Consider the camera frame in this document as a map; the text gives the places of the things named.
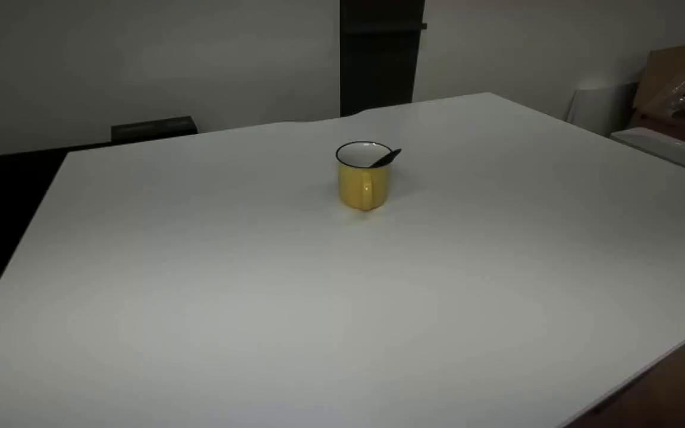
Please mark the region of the black pen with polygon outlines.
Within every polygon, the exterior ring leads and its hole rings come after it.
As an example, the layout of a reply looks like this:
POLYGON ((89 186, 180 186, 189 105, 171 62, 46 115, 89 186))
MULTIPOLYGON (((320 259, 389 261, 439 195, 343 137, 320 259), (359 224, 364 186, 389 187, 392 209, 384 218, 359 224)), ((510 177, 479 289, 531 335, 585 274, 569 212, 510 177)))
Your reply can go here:
POLYGON ((372 168, 380 168, 389 165, 402 149, 390 149, 389 155, 384 155, 379 162, 372 164, 372 168))

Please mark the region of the yellow enamel mug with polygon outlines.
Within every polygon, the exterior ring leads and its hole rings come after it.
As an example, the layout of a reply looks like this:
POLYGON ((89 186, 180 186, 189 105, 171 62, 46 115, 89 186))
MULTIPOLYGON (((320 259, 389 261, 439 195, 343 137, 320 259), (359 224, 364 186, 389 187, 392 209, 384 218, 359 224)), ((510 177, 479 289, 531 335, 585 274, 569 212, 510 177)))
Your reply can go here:
POLYGON ((339 196, 345 206, 374 212, 389 199, 390 168, 379 165, 385 155, 390 148, 376 140, 349 140, 335 149, 339 196))

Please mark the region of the dark vertical pillar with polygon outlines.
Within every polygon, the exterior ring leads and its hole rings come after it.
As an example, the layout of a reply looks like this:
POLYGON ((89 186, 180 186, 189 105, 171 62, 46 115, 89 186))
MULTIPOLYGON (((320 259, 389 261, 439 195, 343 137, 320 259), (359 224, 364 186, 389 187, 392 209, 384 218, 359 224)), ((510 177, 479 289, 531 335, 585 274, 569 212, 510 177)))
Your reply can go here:
POLYGON ((425 0, 341 0, 341 113, 410 101, 425 0))

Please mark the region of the white chair back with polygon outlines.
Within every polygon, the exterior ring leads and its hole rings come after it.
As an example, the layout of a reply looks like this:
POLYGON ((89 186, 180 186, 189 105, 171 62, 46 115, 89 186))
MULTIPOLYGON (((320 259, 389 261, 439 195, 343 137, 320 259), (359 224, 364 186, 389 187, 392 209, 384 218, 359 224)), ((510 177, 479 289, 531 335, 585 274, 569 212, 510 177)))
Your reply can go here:
POLYGON ((609 136, 628 124, 635 89, 635 80, 582 80, 573 89, 566 120, 609 136))

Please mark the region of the white side table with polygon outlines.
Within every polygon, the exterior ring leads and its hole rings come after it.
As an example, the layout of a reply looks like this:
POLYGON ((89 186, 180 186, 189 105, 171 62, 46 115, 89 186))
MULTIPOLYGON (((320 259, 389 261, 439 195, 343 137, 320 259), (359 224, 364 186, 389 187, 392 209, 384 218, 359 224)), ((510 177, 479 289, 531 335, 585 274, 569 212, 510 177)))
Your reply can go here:
POLYGON ((662 156, 670 164, 685 165, 685 140, 679 140, 673 136, 637 125, 615 130, 611 137, 647 155, 662 156))

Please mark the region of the cardboard box with clutter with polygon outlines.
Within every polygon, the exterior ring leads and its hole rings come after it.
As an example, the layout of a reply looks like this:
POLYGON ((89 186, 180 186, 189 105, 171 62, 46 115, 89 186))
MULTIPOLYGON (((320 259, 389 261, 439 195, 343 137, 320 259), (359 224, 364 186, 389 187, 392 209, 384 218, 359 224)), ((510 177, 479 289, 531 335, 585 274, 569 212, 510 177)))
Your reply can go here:
POLYGON ((662 48, 647 57, 631 124, 685 140, 685 44, 662 48))

